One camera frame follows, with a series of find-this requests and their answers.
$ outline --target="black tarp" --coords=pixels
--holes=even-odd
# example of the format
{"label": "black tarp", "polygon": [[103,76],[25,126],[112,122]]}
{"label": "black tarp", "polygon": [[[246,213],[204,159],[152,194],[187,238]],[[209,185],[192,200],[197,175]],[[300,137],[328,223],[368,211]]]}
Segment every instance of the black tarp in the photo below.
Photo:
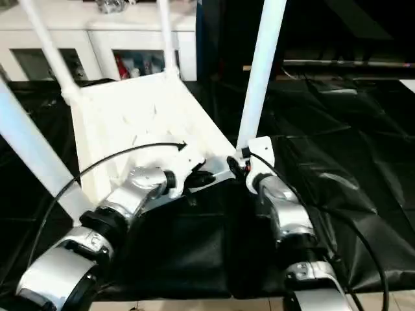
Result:
{"label": "black tarp", "polygon": [[[187,84],[235,142],[245,88]],[[12,84],[43,134],[73,172],[70,109],[56,84]],[[380,290],[374,264],[355,235],[313,206],[353,218],[381,258],[391,290],[414,289],[415,94],[399,82],[278,82],[269,86],[259,135],[271,136],[276,167],[307,203],[322,241],[328,235],[354,289]],[[50,196],[3,142],[0,292],[23,271]],[[145,214],[99,292],[101,300],[281,295],[266,211],[229,180]],[[70,222],[55,209],[39,252]]]}

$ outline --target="white cabinet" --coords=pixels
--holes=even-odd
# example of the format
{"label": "white cabinet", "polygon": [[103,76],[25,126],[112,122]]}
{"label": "white cabinet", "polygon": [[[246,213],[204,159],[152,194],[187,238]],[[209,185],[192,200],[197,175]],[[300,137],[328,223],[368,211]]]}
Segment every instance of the white cabinet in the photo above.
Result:
{"label": "white cabinet", "polygon": [[[195,81],[196,1],[171,1],[170,11],[180,76]],[[138,69],[140,75],[163,69],[163,38],[156,3],[138,3],[120,14],[101,15],[88,23],[88,30],[106,78],[120,80],[125,69]],[[120,61],[125,69],[120,68]]]}
{"label": "white cabinet", "polygon": [[[101,14],[79,0],[37,0],[41,17],[77,80],[147,75],[163,70],[156,3]],[[196,80],[196,1],[171,1],[173,45],[182,80]],[[0,69],[11,81],[50,80],[54,74],[20,6],[0,13]]]}
{"label": "white cabinet", "polygon": [[[50,33],[75,79],[102,78],[86,31],[52,30]],[[43,55],[41,43],[33,31],[0,31],[0,42],[0,64],[11,81],[54,78]]]}
{"label": "white cabinet", "polygon": [[[96,11],[95,3],[36,0],[69,70],[78,80],[102,78],[84,25]],[[47,63],[28,17],[17,5],[0,13],[0,65],[12,81],[49,80],[54,74]]]}

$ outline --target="white pole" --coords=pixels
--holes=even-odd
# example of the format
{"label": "white pole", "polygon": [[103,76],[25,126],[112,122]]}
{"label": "white pole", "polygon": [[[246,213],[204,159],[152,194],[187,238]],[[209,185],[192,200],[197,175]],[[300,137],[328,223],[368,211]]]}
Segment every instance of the white pole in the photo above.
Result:
{"label": "white pole", "polygon": [[[53,196],[56,196],[73,178],[1,79],[0,135]],[[78,224],[79,216],[85,211],[94,210],[94,206],[82,192],[78,183],[68,189],[60,198],[59,204],[75,224]]]}
{"label": "white pole", "polygon": [[248,140],[255,138],[257,135],[286,3],[287,0],[264,1],[244,111],[239,128],[237,149],[248,146]]}
{"label": "white pole", "polygon": [[51,35],[41,19],[39,10],[34,4],[34,0],[19,0],[19,2],[24,11],[26,11],[29,21],[32,23],[33,29],[41,41],[41,49],[60,84],[62,95],[65,99],[67,96],[78,95],[80,93],[79,87],[73,81],[72,75],[65,64],[62,55],[55,47]]}
{"label": "white pole", "polygon": [[176,53],[174,52],[172,41],[169,0],[157,0],[157,3],[160,11],[161,33],[164,40],[164,70],[168,74],[178,75]]}

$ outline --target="white bracket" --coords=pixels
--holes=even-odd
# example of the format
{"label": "white bracket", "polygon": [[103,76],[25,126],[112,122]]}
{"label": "white bracket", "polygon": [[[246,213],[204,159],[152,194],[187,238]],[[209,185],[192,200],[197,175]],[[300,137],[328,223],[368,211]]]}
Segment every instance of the white bracket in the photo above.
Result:
{"label": "white bracket", "polygon": [[[272,148],[271,138],[268,136],[254,138],[248,141],[249,151],[253,152],[260,157],[262,157],[266,162],[274,166],[275,156],[274,150]],[[248,190],[254,194],[257,194],[257,191],[254,188],[254,179],[258,174],[272,174],[275,173],[267,167],[264,162],[259,160],[256,157],[250,157],[251,169],[249,174],[246,177],[246,187]]]}
{"label": "white bracket", "polygon": [[169,190],[170,198],[175,199],[182,195],[186,178],[192,173],[192,169],[204,161],[204,156],[194,145],[187,145],[180,150],[167,167],[176,177],[176,187]]}

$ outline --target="robotic leg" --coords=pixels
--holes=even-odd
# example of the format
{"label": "robotic leg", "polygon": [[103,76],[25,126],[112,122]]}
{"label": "robotic leg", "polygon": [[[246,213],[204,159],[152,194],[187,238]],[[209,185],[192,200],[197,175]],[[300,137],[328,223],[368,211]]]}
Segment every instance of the robotic leg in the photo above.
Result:
{"label": "robotic leg", "polygon": [[1,311],[87,311],[99,281],[128,231],[149,200],[182,194],[184,181],[204,158],[184,147],[169,168],[137,167],[95,211],[80,217],[81,226],[41,255],[23,274],[16,296]]}
{"label": "robotic leg", "polygon": [[318,248],[318,239],[304,206],[264,162],[274,166],[269,137],[252,139],[243,156],[249,156],[248,189],[258,195],[259,203],[270,211],[276,241],[278,264],[285,272],[289,294],[285,310],[351,311],[335,272]]}

